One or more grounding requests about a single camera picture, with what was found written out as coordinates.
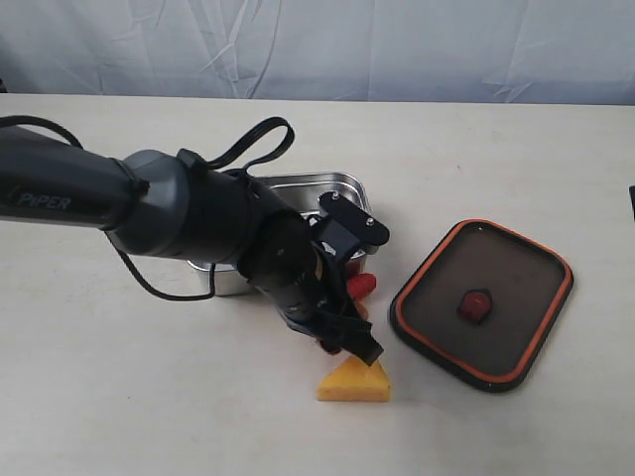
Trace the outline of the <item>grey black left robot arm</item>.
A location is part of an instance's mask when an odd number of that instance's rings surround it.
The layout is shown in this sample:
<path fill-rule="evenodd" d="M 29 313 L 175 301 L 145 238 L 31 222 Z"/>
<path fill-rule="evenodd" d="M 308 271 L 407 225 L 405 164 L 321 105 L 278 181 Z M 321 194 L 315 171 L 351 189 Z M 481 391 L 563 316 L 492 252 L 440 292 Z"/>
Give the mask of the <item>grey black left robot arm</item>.
<path fill-rule="evenodd" d="M 127 268 L 137 256 L 228 265 L 268 297 L 286 324 L 328 353 L 365 364 L 382 353 L 357 310 L 346 266 L 374 253 L 388 228 L 335 192 L 309 221 L 236 159 L 287 120 L 267 118 L 214 160 L 182 149 L 123 160 L 88 152 L 63 126 L 28 115 L 1 120 L 1 216 L 95 228 Z"/>

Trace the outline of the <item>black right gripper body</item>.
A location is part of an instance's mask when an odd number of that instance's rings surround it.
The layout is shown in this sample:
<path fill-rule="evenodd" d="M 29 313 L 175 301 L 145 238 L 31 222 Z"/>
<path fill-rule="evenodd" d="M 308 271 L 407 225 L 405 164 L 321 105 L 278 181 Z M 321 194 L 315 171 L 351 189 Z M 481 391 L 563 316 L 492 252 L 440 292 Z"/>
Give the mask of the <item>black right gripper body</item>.
<path fill-rule="evenodd" d="M 628 190 L 629 190 L 629 197 L 631 201 L 633 218 L 634 218 L 635 217 L 635 185 L 634 184 L 630 185 Z"/>

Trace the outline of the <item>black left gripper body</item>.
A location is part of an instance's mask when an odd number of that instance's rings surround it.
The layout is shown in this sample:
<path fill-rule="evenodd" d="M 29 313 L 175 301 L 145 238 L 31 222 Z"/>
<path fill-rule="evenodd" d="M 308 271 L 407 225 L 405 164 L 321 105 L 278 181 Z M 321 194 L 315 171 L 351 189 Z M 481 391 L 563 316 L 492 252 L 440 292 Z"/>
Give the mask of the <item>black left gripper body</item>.
<path fill-rule="evenodd" d="M 295 212 L 269 217 L 238 271 L 276 306 L 292 330 L 325 347 L 370 347 L 370 325 L 350 297 L 343 271 L 315 245 Z"/>

